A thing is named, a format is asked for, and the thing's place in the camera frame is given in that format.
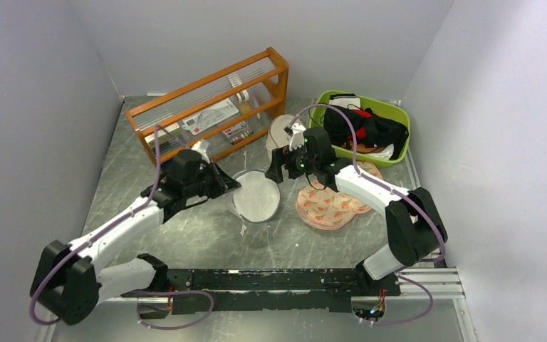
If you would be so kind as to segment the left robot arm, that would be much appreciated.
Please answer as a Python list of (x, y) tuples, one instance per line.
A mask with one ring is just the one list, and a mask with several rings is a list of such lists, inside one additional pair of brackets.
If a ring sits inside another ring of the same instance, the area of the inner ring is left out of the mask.
[(182, 150), (166, 168), (156, 167), (156, 180), (120, 214), (94, 231), (69, 243), (55, 240), (39, 259), (30, 289), (28, 312), (38, 325), (36, 306), (55, 315), (52, 323), (75, 325), (106, 299), (133, 293), (167, 296), (168, 267), (150, 254), (109, 266), (118, 252), (142, 235), (162, 226), (177, 213), (189, 209), (188, 201), (201, 203), (241, 187), (201, 152)]

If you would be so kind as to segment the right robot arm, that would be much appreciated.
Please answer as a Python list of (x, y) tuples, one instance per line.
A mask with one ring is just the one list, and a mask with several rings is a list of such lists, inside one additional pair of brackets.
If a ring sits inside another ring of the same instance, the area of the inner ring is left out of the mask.
[(285, 177), (314, 176), (320, 184), (366, 204), (385, 218), (387, 243), (362, 260), (356, 286), (372, 295), (383, 278), (422, 261), (434, 250), (443, 253), (448, 236), (428, 190), (407, 190), (374, 177), (354, 159), (338, 157), (327, 132), (320, 127), (285, 128), (289, 142), (274, 149), (266, 177), (281, 183)]

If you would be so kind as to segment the white mesh laundry bag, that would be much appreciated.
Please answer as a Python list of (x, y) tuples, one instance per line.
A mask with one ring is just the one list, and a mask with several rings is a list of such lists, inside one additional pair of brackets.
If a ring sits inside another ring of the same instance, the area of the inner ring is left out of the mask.
[(225, 195), (228, 210), (252, 223), (270, 220), (278, 211), (281, 193), (278, 185), (260, 169), (243, 170), (232, 177), (240, 187)]

